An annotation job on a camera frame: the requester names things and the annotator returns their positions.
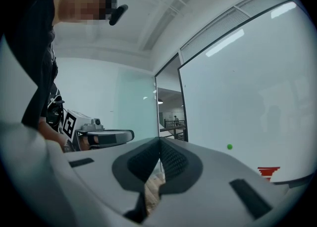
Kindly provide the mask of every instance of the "red marking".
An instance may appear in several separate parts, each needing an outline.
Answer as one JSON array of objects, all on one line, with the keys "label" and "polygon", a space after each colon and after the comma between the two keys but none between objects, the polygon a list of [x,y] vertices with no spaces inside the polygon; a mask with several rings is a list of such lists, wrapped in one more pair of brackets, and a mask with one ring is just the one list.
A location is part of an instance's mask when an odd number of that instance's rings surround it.
[{"label": "red marking", "polygon": [[260,171],[262,176],[268,176],[266,177],[268,181],[270,181],[271,176],[278,169],[280,169],[280,167],[258,167],[258,170]]}]

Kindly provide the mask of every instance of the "black shirt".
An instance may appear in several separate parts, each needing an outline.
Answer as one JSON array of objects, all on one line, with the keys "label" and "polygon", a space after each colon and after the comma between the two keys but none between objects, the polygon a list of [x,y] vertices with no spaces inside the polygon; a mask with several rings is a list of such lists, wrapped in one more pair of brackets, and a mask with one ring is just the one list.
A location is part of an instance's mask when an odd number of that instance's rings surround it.
[{"label": "black shirt", "polygon": [[25,72],[38,86],[22,118],[37,129],[40,116],[47,116],[47,102],[53,83],[53,0],[23,0],[14,10],[14,20],[4,30],[7,43]]}]

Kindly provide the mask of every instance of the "ceiling beam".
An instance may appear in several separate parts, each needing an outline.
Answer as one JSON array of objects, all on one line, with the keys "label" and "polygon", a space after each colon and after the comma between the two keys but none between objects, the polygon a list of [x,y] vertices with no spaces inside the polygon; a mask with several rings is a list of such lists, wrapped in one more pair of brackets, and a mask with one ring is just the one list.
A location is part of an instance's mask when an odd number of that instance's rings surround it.
[{"label": "ceiling beam", "polygon": [[139,50],[144,50],[145,45],[148,39],[151,37],[152,32],[156,28],[157,24],[160,22],[162,17],[164,16],[168,7],[173,4],[175,0],[163,0],[164,2],[160,2],[156,9],[150,14],[148,20],[145,23],[145,26],[139,36],[138,39],[138,47]]}]

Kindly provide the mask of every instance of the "white ceiling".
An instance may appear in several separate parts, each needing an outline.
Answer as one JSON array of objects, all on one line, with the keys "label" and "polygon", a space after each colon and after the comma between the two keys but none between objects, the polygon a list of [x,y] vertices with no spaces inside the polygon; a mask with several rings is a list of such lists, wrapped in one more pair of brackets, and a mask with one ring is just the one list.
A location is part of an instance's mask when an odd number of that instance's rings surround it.
[{"label": "white ceiling", "polygon": [[[71,56],[69,50],[85,53],[93,49],[94,54],[96,50],[102,53],[98,59],[103,60],[108,60],[109,55],[105,54],[109,51],[149,60],[151,49],[170,21],[177,14],[192,12],[186,4],[188,1],[118,0],[118,5],[127,4],[129,9],[115,26],[105,21],[87,25],[60,23],[54,27],[56,55],[68,57]],[[125,63],[125,60],[126,57],[119,62]]]}]

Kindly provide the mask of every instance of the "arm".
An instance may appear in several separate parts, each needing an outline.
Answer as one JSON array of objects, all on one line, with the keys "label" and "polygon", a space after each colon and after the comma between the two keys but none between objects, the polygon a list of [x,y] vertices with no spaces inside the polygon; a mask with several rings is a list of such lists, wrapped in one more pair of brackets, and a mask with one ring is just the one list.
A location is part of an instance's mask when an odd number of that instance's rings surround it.
[{"label": "arm", "polygon": [[67,142],[67,137],[63,134],[57,133],[47,123],[45,117],[40,117],[38,131],[46,140],[52,140],[59,143],[62,151],[64,151],[64,145]]}]

